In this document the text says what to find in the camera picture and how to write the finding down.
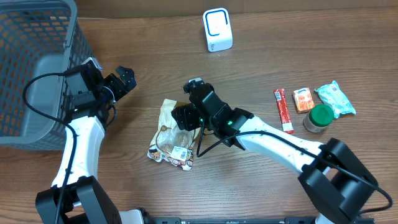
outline crumpled plastic bag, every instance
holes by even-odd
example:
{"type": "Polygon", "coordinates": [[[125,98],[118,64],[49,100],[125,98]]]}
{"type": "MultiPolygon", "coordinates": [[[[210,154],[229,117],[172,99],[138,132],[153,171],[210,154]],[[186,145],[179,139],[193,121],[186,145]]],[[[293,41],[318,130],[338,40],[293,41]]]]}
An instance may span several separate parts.
{"type": "Polygon", "coordinates": [[[339,118],[340,114],[353,113],[356,111],[353,105],[349,102],[347,96],[340,90],[336,81],[331,84],[326,84],[318,89],[315,89],[321,98],[322,102],[333,110],[335,118],[339,118]]]}
{"type": "Polygon", "coordinates": [[[156,162],[165,160],[182,170],[191,170],[193,147],[200,128],[192,131],[180,130],[171,115],[172,110],[182,106],[174,100],[164,100],[160,108],[157,132],[150,142],[147,156],[156,162]]]}

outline orange snack package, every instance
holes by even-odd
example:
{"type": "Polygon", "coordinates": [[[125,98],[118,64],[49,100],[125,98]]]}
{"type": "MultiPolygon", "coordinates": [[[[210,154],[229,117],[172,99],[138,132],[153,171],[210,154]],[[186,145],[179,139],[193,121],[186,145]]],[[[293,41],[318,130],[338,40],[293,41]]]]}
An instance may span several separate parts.
{"type": "Polygon", "coordinates": [[[293,98],[296,104],[297,113],[308,112],[315,106],[309,88],[295,90],[293,92],[293,98]]]}

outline white cube charger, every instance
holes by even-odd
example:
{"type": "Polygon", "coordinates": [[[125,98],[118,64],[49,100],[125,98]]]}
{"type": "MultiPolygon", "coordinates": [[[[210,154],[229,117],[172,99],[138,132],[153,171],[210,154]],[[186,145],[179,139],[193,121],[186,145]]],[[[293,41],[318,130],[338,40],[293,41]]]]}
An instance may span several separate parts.
{"type": "Polygon", "coordinates": [[[207,48],[210,52],[232,47],[232,30],[228,11],[224,8],[210,9],[203,14],[207,48]]]}

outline wood grain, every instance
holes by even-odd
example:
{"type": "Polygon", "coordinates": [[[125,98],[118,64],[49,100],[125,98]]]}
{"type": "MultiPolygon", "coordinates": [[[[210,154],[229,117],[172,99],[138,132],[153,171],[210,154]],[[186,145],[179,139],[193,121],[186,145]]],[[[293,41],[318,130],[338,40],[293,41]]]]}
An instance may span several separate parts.
{"type": "MultiPolygon", "coordinates": [[[[188,101],[181,86],[193,77],[211,83],[222,100],[280,128],[273,89],[318,88],[336,80],[357,115],[320,134],[305,130],[304,114],[287,98],[295,136],[338,138],[380,186],[398,200],[398,8],[268,12],[231,16],[234,45],[210,54],[200,16],[82,21],[105,68],[136,73],[137,88],[117,103],[99,156],[99,182],[119,210],[145,207],[154,216],[281,218],[316,215],[293,173],[278,163],[218,146],[184,172],[146,156],[165,98],[188,101]]],[[[316,103],[320,99],[314,93],[316,103]]],[[[203,147],[215,142],[204,139],[203,147]]],[[[40,223],[34,201],[48,189],[62,152],[2,148],[0,223],[40,223]]],[[[374,194],[366,208],[384,205],[374,194]]],[[[398,209],[371,214],[398,222],[398,209]]]]}
{"type": "Polygon", "coordinates": [[[76,4],[80,17],[108,19],[199,16],[217,7],[250,13],[398,6],[395,0],[79,0],[76,4]]]}

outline gray plastic basket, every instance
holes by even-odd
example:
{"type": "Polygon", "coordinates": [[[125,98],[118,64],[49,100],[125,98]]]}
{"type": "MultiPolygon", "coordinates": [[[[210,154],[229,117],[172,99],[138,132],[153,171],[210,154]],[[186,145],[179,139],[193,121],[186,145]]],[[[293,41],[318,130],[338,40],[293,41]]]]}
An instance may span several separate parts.
{"type": "MultiPolygon", "coordinates": [[[[93,53],[76,22],[72,0],[0,0],[0,144],[30,150],[59,150],[65,127],[22,102],[22,89],[33,77],[62,72],[93,53]]],[[[63,77],[37,80],[27,99],[38,110],[63,118],[70,108],[63,77]]]]}

